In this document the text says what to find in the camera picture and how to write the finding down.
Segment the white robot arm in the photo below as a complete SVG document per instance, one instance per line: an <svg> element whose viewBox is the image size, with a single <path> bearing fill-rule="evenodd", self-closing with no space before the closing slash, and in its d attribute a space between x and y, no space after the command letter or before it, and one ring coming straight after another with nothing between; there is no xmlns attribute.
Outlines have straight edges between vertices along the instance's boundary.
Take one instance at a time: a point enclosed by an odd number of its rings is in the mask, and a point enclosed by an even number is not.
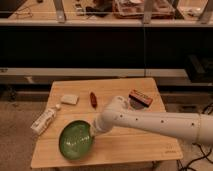
<svg viewBox="0 0 213 171"><path fill-rule="evenodd" d="M145 112L130 110L122 96L115 96L94 119L90 134L98 136L115 126L213 146L213 116L198 113Z"/></svg>

